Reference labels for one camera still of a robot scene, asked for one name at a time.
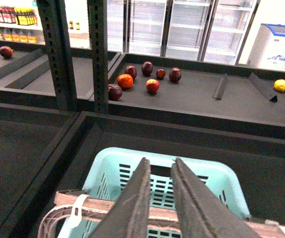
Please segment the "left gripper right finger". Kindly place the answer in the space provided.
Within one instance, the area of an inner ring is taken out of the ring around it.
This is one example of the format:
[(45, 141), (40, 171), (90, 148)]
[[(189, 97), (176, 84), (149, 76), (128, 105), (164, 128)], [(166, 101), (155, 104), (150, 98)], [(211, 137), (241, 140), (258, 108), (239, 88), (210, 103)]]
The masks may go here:
[(208, 189), (179, 157), (171, 178), (179, 228), (184, 238), (258, 238)]

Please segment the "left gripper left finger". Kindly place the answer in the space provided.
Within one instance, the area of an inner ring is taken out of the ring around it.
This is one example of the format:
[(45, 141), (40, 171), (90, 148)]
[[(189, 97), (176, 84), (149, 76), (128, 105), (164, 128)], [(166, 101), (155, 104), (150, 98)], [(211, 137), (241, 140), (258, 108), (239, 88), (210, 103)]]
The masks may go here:
[(150, 208), (150, 161), (141, 159), (121, 195), (91, 238), (145, 238)]

